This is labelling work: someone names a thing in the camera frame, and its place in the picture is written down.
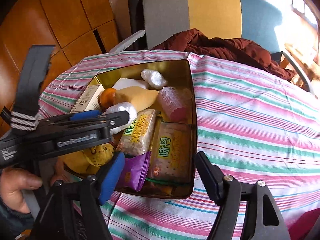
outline orange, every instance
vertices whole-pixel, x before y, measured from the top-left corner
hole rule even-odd
[[[101,94],[99,98],[100,105],[104,108],[109,108],[113,106],[113,100],[116,96],[116,89],[107,88]]]

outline striped tablecloth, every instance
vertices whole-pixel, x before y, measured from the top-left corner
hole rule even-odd
[[[264,180],[288,226],[320,207],[317,100],[269,73],[193,53],[133,51],[87,57],[42,93],[40,114],[68,113],[91,78],[150,61],[187,59],[195,87],[198,151],[241,182]],[[114,239],[205,239],[218,207],[196,173],[188,199],[164,201],[114,192],[102,208]],[[234,239],[239,239],[245,204]]]

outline gray chair armrest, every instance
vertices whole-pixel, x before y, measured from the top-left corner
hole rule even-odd
[[[145,30],[137,31],[136,33],[132,34],[130,37],[126,38],[124,41],[121,41],[118,45],[113,47],[109,53],[113,52],[121,52],[132,45],[137,39],[143,37],[146,34]]]
[[[307,86],[307,91],[314,95],[314,91],[311,85],[311,81],[309,80],[308,76],[305,74],[303,69],[299,66],[299,64],[295,61],[295,59],[291,56],[291,54],[284,49],[283,55],[289,61],[289,63],[294,67],[295,71],[298,73],[300,78],[302,79],[303,83]]]

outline rice cracker package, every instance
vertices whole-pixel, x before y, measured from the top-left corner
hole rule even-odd
[[[138,113],[138,117],[124,130],[116,151],[138,156],[149,150],[156,116],[159,111],[145,109]]]
[[[191,180],[191,126],[157,121],[148,178],[163,182]]]

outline purple snack wrapper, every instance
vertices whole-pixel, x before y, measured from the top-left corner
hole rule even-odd
[[[117,187],[130,187],[140,191],[147,177],[150,156],[151,152],[146,152],[133,158],[126,158]]]

